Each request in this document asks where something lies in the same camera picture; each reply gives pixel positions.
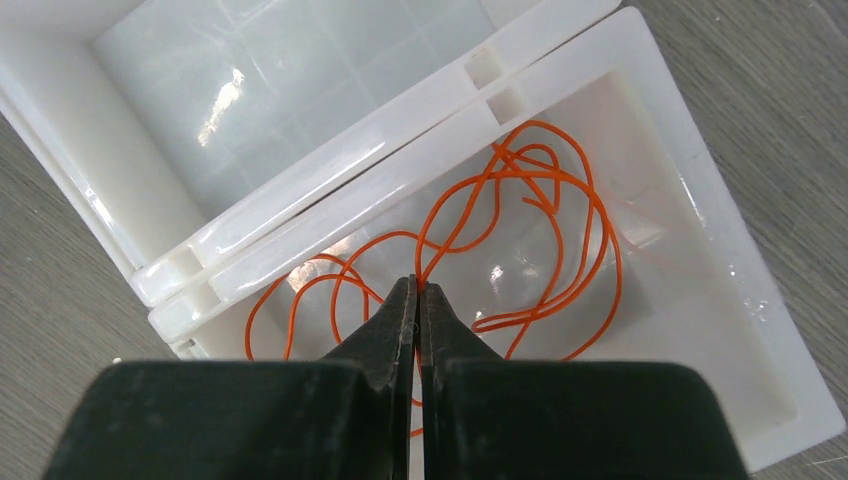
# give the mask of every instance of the grasped orange cable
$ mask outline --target grasped orange cable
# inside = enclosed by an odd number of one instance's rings
[[[586,180],[583,181],[563,171],[560,166],[559,158],[556,152],[548,145],[534,143],[521,147],[516,151],[510,150],[510,146],[518,138],[518,136],[529,128],[540,128],[546,130],[556,135],[564,142],[568,143],[580,157],[580,162],[583,166]],[[415,240],[415,273],[419,281],[419,289],[422,288],[426,284],[427,279],[432,274],[433,270],[436,268],[436,266],[439,264],[439,262],[445,255],[461,254],[472,250],[482,244],[495,230],[500,219],[501,185],[502,182],[507,179],[518,179],[523,181],[536,196],[535,199],[522,198],[522,202],[528,205],[532,205],[541,210],[550,221],[551,228],[554,232],[557,243],[556,266],[545,291],[543,292],[535,306],[519,311],[502,313],[478,319],[472,323],[472,331],[478,334],[482,334],[520,325],[521,328],[505,355],[505,358],[511,358],[516,348],[521,343],[521,340],[524,338],[525,333],[533,323],[563,310],[572,302],[574,302],[574,300],[577,299],[589,287],[589,285],[599,272],[600,268],[602,267],[604,259],[606,258],[608,252],[608,245],[611,243],[613,247],[613,254],[615,257],[616,289],[609,314],[607,315],[606,319],[601,324],[599,329],[594,333],[594,335],[592,335],[592,337],[589,338],[588,341],[583,343],[576,350],[566,355],[563,360],[571,360],[576,358],[577,356],[585,352],[588,348],[590,348],[603,336],[603,334],[607,331],[610,324],[612,323],[613,318],[615,317],[615,313],[618,310],[619,303],[621,301],[623,267],[621,248],[619,246],[618,237],[616,236],[612,223],[609,220],[609,216],[607,214],[604,203],[601,201],[600,197],[595,191],[594,178],[592,175],[591,167],[589,165],[588,156],[586,155],[580,144],[577,143],[576,140],[574,140],[563,130],[559,129],[554,125],[538,120],[531,120],[519,126],[515,130],[513,130],[509,135],[507,135],[503,143],[493,143],[492,149],[494,151],[494,154],[480,175],[475,175],[457,183],[456,185],[449,188],[441,197],[439,197],[439,199],[434,204],[433,208],[430,210],[420,232],[414,233],[399,230],[380,235],[360,247],[346,261],[343,261],[335,256],[328,254],[320,254],[313,259],[331,261],[337,265],[340,265],[341,271],[338,274],[327,274],[316,277],[311,281],[307,282],[295,294],[295,298],[292,301],[291,309],[289,312],[288,333],[283,354],[283,358],[285,360],[288,360],[291,356],[298,304],[300,303],[300,300],[302,299],[303,295],[307,291],[309,291],[310,288],[324,281],[335,282],[332,297],[330,299],[330,324],[332,326],[333,336],[336,342],[341,343],[342,337],[339,333],[338,323],[336,320],[336,306],[338,303],[338,296],[342,283],[350,283],[359,287],[362,290],[363,321],[367,321],[369,318],[369,301],[371,298],[373,298],[378,303],[383,302],[383,299],[380,298],[380,296],[377,295],[372,289],[370,289],[362,280],[362,277],[356,272],[356,270],[354,270],[353,264],[359,259],[359,257],[361,257],[365,252],[369,251],[374,246],[393,238],[409,238]],[[547,164],[545,162],[541,162],[539,160],[527,156],[528,153],[534,151],[546,154],[547,157],[550,159],[551,163]],[[538,170],[525,170],[524,168],[522,168],[521,164],[535,167]],[[550,180],[552,182],[554,192],[552,200],[545,195],[545,193],[536,183],[537,180]],[[484,186],[490,181],[494,183],[494,212],[492,214],[492,219],[489,222],[489,225],[479,237],[477,237],[467,245],[459,247],[453,246],[454,242],[462,233],[467,222],[469,221],[471,214],[474,211],[474,206],[476,205]],[[562,292],[551,297],[551,295],[553,295],[554,290],[556,289],[556,285],[559,282],[559,277],[562,274],[565,257],[565,245],[563,241],[562,231],[556,219],[556,215],[559,212],[561,203],[562,184],[568,184],[575,188],[578,188],[583,192],[584,195],[586,195],[589,202],[588,212],[586,215],[586,226],[583,232],[583,248],[580,255],[580,262],[577,267],[577,273],[575,274],[575,277],[571,281],[571,283]],[[438,244],[436,242],[428,240],[427,234],[429,233],[430,227],[437,218],[444,204],[461,190],[472,186],[473,188],[471,194],[460,215],[457,225],[448,235],[448,238],[444,241],[444,243]],[[592,238],[592,225],[594,224],[596,215],[601,221],[602,232],[600,249],[597,253],[597,256],[595,257],[594,263],[587,272],[586,268],[589,264],[589,250]],[[430,259],[426,266],[423,264],[422,258],[425,247],[431,250],[435,250],[433,258]],[[279,287],[282,282],[286,280],[286,278],[287,275],[284,275],[283,277],[271,284],[268,290],[260,297],[259,301],[253,307],[253,310],[251,311],[250,316],[248,317],[248,321],[245,326],[244,344],[245,353],[247,355],[247,358],[249,358],[250,360],[253,360],[253,353],[250,346],[250,336],[256,314],[261,308],[261,306],[270,297],[270,295],[277,289],[277,287]],[[421,406],[421,402],[419,402],[418,400],[413,399],[413,403],[416,406]],[[411,435],[420,435],[421,432],[422,429],[418,429],[413,431]]]

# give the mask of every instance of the white container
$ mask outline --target white container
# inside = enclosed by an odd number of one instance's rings
[[[7,2],[0,108],[154,306],[618,1]]]
[[[441,193],[482,170],[490,142],[538,117],[562,127],[586,149],[625,251],[618,315],[581,358],[670,361],[694,368],[719,397],[752,471],[844,429],[635,9],[614,14],[492,86],[491,95],[340,188],[321,208],[304,212],[226,265],[205,271],[153,310],[154,327],[166,341],[185,345],[186,356],[242,357],[244,324],[255,294],[294,269],[260,312],[253,335],[257,357],[279,358],[294,293],[316,275],[338,271],[327,262],[301,266],[305,261],[322,251],[346,258],[382,233],[417,231]],[[568,158],[562,142],[554,148]],[[512,188],[501,214],[508,226],[499,227],[477,250],[446,258],[431,277],[469,323],[532,306],[553,268],[547,220],[517,201],[529,191]],[[565,197],[559,216],[566,248],[580,245],[585,222],[585,200],[580,193],[572,195]],[[491,197],[483,195],[479,205],[468,227],[474,235],[491,218]],[[463,206],[457,200],[446,207],[445,220],[434,227],[434,241],[444,239]],[[384,294],[395,279],[412,271],[413,250],[411,240],[392,240],[363,256],[357,271]],[[573,268],[573,255],[568,261]],[[578,302],[534,325],[516,356],[561,358],[584,342],[610,307],[613,270],[607,263]],[[331,290],[322,285],[304,297],[296,357],[315,358],[335,345],[328,321]],[[359,302],[357,289],[343,290],[343,334],[362,321]],[[514,335],[498,332],[484,339],[504,353]]]

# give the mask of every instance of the orange cord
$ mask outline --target orange cord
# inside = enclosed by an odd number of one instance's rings
[[[554,135],[558,136],[560,139],[568,143],[574,149],[574,151],[577,152],[585,172],[585,181],[580,180],[575,176],[563,171],[560,167],[559,158],[556,152],[548,145],[534,143],[521,147],[515,152],[509,149],[510,145],[523,131],[527,130],[528,128],[534,127],[541,128],[550,133],[553,133]],[[378,303],[383,302],[383,299],[379,295],[377,295],[371,288],[369,288],[362,280],[362,277],[356,272],[356,270],[354,270],[353,264],[354,262],[356,262],[357,259],[359,259],[360,256],[362,256],[365,252],[369,251],[374,246],[392,238],[403,237],[415,240],[415,274],[419,282],[419,289],[423,288],[423,286],[426,285],[427,279],[432,274],[433,270],[436,268],[436,265],[438,265],[438,263],[445,255],[460,254],[474,249],[481,243],[483,243],[491,235],[491,233],[497,226],[498,220],[500,218],[501,183],[503,182],[503,180],[507,179],[519,179],[523,181],[536,196],[536,199],[522,198],[522,202],[540,209],[550,221],[551,228],[554,231],[554,235],[557,241],[556,266],[554,268],[554,273],[551,276],[550,281],[548,282],[547,288],[543,292],[536,306],[520,311],[481,318],[472,323],[472,331],[477,334],[482,334],[520,325],[521,329],[519,330],[517,336],[513,340],[505,355],[506,359],[511,358],[515,353],[516,348],[521,343],[521,340],[524,338],[525,333],[530,328],[531,324],[563,310],[568,305],[570,305],[575,299],[577,299],[589,287],[589,285],[597,275],[598,271],[600,270],[601,266],[603,265],[604,258],[606,258],[606,254],[608,251],[608,244],[612,243],[613,253],[615,256],[616,290],[609,314],[607,315],[607,318],[604,320],[604,322],[601,324],[600,328],[595,332],[595,334],[592,335],[592,337],[588,341],[582,344],[575,351],[565,356],[563,360],[572,360],[577,356],[581,355],[604,335],[604,333],[607,331],[610,324],[612,323],[613,318],[615,317],[615,313],[618,310],[618,306],[621,302],[621,290],[623,283],[622,255],[621,248],[618,242],[618,237],[616,236],[612,223],[609,220],[609,216],[607,214],[604,203],[601,201],[600,197],[595,191],[594,179],[592,175],[592,170],[589,165],[589,159],[586,153],[584,152],[583,148],[580,146],[579,143],[577,143],[576,140],[574,140],[571,136],[569,136],[567,133],[557,128],[556,126],[538,120],[531,120],[513,130],[509,135],[507,135],[503,143],[493,143],[492,149],[494,151],[492,159],[489,161],[486,168],[480,175],[467,178],[457,183],[456,185],[449,188],[441,197],[439,197],[433,208],[430,210],[430,213],[428,214],[427,219],[424,222],[419,233],[399,230],[380,235],[363,245],[361,248],[359,248],[346,261],[341,260],[333,255],[328,255],[324,253],[317,255],[315,256],[315,258],[313,258],[313,260],[331,261],[341,266],[341,271],[338,274],[327,274],[316,277],[311,281],[307,282],[295,294],[295,298],[292,301],[291,310],[289,312],[288,334],[283,354],[283,358],[285,360],[288,360],[291,356],[298,304],[300,303],[300,300],[302,299],[303,295],[307,291],[309,291],[310,288],[324,281],[335,281],[335,286],[333,288],[333,294],[330,301],[330,324],[336,342],[341,343],[342,337],[339,333],[338,323],[336,321],[336,305],[338,303],[338,296],[341,290],[342,283],[350,283],[359,287],[362,290],[364,304],[363,321],[367,321],[370,316],[369,301],[371,298],[376,300]],[[549,157],[551,164],[549,165],[547,163],[527,157],[526,154],[531,151],[540,151],[545,153]],[[521,168],[519,163],[533,166],[540,170],[524,170]],[[537,180],[552,181],[554,191],[553,201],[551,201],[551,199],[549,199],[539,188],[538,184],[536,183]],[[471,214],[474,210],[474,206],[477,203],[477,199],[483,191],[483,187],[489,181],[494,182],[494,213],[492,215],[491,221],[489,222],[489,225],[479,237],[477,237],[467,245],[460,247],[453,246],[453,243],[456,241],[457,237],[463,231],[466,223],[470,219]],[[580,189],[588,198],[589,206],[586,218],[586,227],[583,234],[583,249],[580,256],[580,263],[577,268],[577,273],[571,284],[568,285],[565,290],[555,295],[553,298],[550,298],[551,295],[553,295],[553,291],[559,281],[559,276],[562,274],[565,257],[565,246],[562,237],[562,231],[556,220],[556,215],[559,211],[561,202],[561,184],[563,183],[569,184],[573,187]],[[430,227],[432,226],[433,222],[435,221],[439,211],[444,206],[444,204],[451,197],[456,195],[459,191],[471,186],[473,186],[471,195],[469,196],[468,201],[466,202],[465,208],[463,209],[462,214],[460,215],[456,227],[454,227],[453,231],[448,235],[447,240],[445,240],[445,242],[442,244],[437,244],[435,242],[427,240],[427,234],[430,230]],[[589,268],[589,271],[586,272],[586,267],[589,262],[589,244],[592,236],[591,230],[596,214],[601,219],[602,239],[597,257],[595,258],[595,261],[592,266]],[[426,266],[423,265],[422,261],[424,247],[436,251],[433,258]],[[273,294],[277,287],[279,287],[280,284],[282,284],[282,282],[284,282],[287,277],[288,275],[284,275],[283,277],[279,278],[274,283],[272,283],[268,290],[260,297],[259,301],[253,307],[253,310],[250,312],[250,316],[248,317],[247,324],[245,326],[244,334],[245,353],[247,355],[247,358],[250,360],[253,360],[254,358],[250,346],[250,337],[256,314],[262,307],[262,305],[268,300],[271,294]],[[421,406],[421,402],[418,400],[413,399],[412,402],[416,406]],[[413,431],[410,435],[414,437],[420,435],[422,431],[423,430],[419,428]]]

